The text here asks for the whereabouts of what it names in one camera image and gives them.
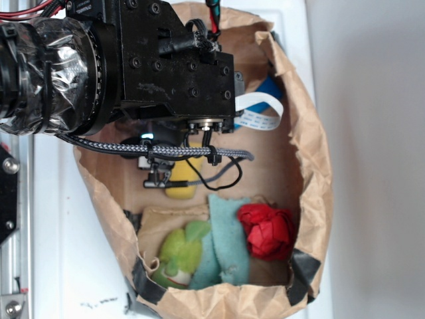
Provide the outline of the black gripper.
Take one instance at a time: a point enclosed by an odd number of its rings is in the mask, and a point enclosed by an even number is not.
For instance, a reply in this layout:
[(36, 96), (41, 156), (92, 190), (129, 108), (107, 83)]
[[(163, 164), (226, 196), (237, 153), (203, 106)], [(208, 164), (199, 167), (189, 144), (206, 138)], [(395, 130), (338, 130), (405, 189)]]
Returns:
[(233, 131), (234, 59), (201, 20), (183, 23), (164, 1), (70, 1), (66, 15), (88, 26), (82, 44), (92, 111), (76, 135), (122, 116)]

